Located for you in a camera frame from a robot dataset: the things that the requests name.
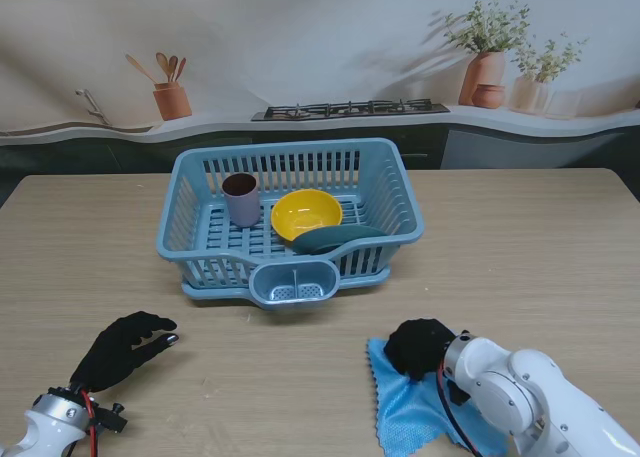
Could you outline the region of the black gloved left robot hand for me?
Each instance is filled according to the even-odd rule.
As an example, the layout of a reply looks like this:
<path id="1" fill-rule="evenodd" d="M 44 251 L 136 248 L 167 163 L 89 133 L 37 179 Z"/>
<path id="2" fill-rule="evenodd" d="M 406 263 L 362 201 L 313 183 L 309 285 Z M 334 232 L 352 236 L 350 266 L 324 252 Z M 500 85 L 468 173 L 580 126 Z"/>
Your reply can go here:
<path id="1" fill-rule="evenodd" d="M 174 345 L 178 325 L 145 311 L 120 317 L 103 330 L 70 377 L 72 388 L 107 390 Z"/>

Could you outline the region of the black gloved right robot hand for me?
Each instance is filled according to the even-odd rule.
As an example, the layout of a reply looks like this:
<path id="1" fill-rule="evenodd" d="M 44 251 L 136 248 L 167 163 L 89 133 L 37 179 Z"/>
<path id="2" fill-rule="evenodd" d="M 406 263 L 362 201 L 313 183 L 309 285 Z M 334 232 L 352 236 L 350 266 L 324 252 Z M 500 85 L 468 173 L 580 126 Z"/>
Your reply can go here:
<path id="1" fill-rule="evenodd" d="M 437 319 L 407 320 L 389 336 L 384 354 L 396 372 L 419 382 L 437 371 L 454 338 Z"/>

